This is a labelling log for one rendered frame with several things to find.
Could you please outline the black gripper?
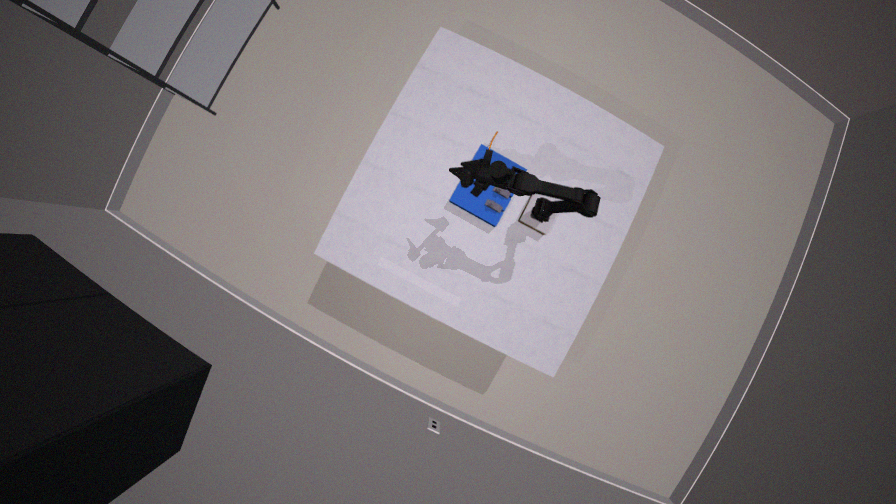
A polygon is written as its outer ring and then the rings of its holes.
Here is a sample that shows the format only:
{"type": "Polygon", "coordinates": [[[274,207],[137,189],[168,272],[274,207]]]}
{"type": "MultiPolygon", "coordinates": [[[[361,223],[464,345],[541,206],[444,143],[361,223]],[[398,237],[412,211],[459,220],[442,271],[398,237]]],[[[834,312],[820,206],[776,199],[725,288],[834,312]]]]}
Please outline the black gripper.
{"type": "Polygon", "coordinates": [[[492,177],[489,173],[489,159],[461,162],[461,165],[464,167],[449,168],[449,172],[460,179],[462,188],[467,189],[473,185],[474,179],[476,179],[476,182],[487,184],[486,186],[488,187],[492,186],[492,177]]]}

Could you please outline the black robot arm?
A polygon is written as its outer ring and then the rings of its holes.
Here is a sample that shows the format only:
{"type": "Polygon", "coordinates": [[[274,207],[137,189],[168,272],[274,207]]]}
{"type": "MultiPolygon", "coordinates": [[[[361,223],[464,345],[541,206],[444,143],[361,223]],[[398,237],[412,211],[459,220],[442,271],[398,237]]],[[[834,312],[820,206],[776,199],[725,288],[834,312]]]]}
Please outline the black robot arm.
{"type": "MultiPolygon", "coordinates": [[[[570,188],[566,185],[541,181],[533,174],[512,166],[512,170],[502,161],[495,161],[489,167],[492,186],[508,190],[517,196],[541,194],[564,201],[550,201],[537,198],[532,208],[531,218],[538,222],[549,222],[552,213],[578,212],[586,217],[597,216],[600,197],[592,190],[570,188]],[[517,174],[516,174],[517,173],[517,174]],[[585,194],[584,194],[585,193],[585,194]]],[[[478,197],[488,190],[485,183],[474,182],[473,195],[478,197]]]]}

